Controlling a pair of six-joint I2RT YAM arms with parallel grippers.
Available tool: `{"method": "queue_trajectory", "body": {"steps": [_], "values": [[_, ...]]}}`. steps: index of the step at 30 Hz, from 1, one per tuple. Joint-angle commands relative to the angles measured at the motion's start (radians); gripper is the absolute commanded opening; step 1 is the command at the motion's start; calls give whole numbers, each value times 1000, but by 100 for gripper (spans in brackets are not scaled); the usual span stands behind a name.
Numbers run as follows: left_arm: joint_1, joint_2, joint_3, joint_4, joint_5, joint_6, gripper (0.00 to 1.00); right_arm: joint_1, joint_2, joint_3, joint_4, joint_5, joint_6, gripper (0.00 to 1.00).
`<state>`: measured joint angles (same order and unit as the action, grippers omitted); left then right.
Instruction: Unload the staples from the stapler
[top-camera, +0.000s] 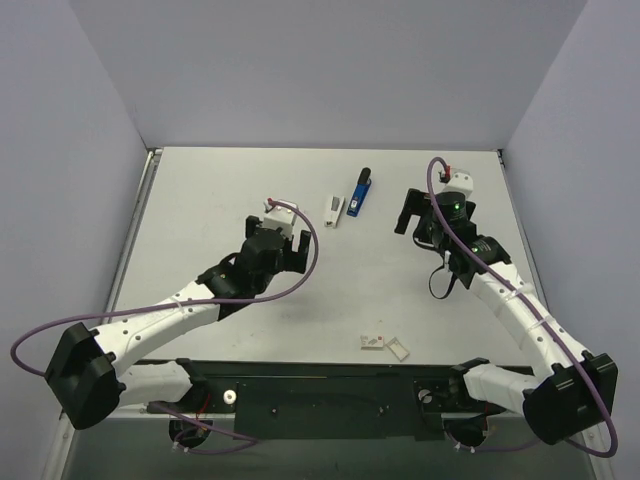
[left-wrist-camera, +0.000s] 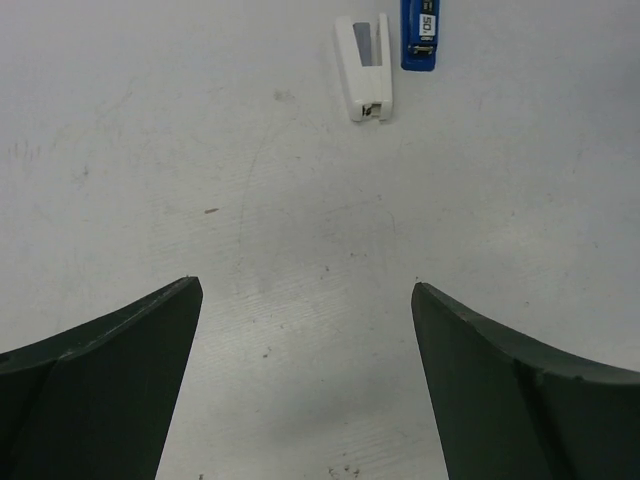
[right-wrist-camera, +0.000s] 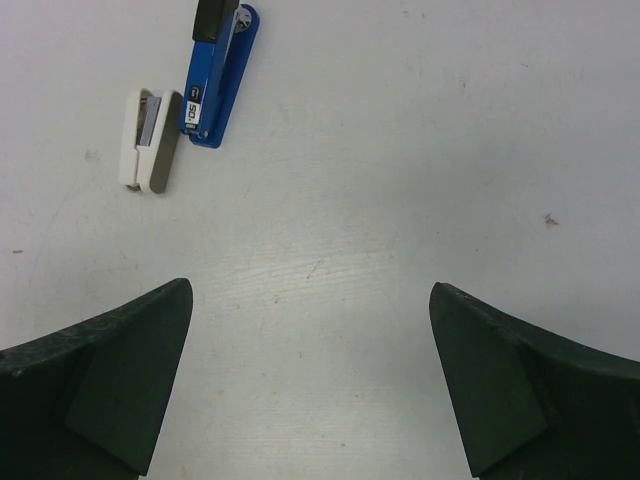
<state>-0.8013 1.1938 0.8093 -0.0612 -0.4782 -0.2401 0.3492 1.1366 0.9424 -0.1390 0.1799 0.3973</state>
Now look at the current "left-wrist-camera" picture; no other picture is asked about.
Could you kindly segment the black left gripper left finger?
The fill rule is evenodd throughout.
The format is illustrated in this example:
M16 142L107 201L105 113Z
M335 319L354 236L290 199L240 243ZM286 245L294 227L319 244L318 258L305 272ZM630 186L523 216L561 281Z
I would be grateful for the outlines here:
M184 277L2 353L2 478L155 478L201 305Z

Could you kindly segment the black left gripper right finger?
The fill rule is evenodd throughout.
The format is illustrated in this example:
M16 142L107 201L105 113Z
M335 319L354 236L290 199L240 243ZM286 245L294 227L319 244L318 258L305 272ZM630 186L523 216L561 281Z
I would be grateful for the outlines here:
M638 372L542 343L426 283L411 309L449 478L638 478Z

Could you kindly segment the white stapler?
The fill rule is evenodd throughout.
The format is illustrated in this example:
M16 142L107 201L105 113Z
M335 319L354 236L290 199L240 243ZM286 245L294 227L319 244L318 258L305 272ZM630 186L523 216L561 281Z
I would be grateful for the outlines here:
M333 39L343 96L353 122L387 121L393 111L389 19L375 23L338 17Z

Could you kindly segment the blue and black stapler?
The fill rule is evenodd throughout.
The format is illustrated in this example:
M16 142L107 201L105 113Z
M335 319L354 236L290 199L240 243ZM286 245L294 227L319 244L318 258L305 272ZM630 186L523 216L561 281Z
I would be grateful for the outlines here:
M401 1L401 67L406 71L435 69L439 0Z

